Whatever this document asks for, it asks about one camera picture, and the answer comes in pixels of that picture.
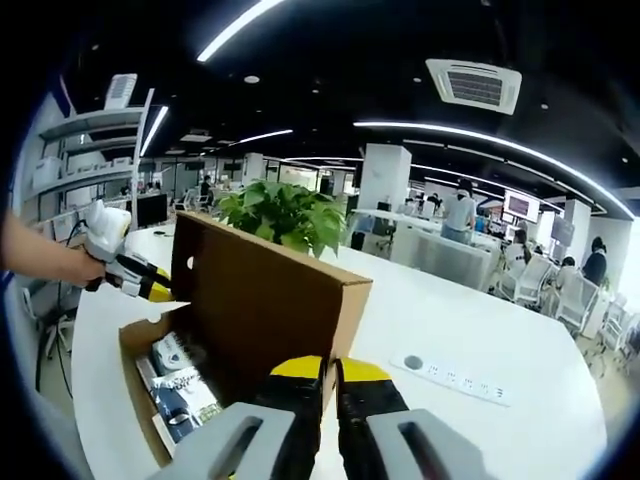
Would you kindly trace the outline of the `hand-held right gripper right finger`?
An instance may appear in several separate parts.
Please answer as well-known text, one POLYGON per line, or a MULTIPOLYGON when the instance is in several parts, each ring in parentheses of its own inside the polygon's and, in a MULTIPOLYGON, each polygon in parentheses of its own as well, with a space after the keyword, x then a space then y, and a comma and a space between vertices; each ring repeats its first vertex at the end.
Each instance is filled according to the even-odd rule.
POLYGON ((489 479, 481 450, 425 409, 411 409, 390 375, 335 361, 338 446, 349 479, 489 479))

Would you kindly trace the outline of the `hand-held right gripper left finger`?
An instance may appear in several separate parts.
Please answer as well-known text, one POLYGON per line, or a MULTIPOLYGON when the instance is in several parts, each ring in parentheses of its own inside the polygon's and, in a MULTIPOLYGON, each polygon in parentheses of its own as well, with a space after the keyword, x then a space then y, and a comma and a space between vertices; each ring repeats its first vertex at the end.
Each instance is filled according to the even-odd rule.
POLYGON ((308 479, 321 441, 328 359, 275 367, 249 402, 236 402, 181 441, 153 479, 308 479))

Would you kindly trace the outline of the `person's left hand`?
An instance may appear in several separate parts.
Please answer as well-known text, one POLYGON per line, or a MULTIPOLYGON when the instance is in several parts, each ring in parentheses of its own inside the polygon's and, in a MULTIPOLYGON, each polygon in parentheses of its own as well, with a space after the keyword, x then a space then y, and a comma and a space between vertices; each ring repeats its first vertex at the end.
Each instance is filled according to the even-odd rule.
POLYGON ((62 247, 53 257, 50 275, 53 279, 86 287, 105 276, 105 265, 83 249, 62 247))

